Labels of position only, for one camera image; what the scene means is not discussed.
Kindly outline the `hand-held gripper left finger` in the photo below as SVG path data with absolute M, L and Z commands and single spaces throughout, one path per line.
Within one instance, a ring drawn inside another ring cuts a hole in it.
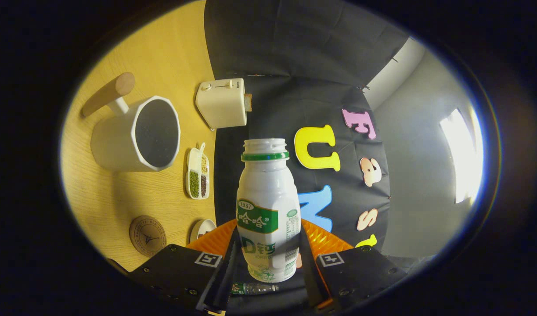
M 188 246 L 167 245 L 128 278 L 183 312 L 222 314 L 240 248 L 237 222 L 231 220 Z

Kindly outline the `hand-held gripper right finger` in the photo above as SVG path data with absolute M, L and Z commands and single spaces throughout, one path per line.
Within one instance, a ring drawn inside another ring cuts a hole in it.
M 316 313 L 351 312 L 407 277 L 373 246 L 353 247 L 306 220 L 302 220 L 299 251 L 308 306 Z

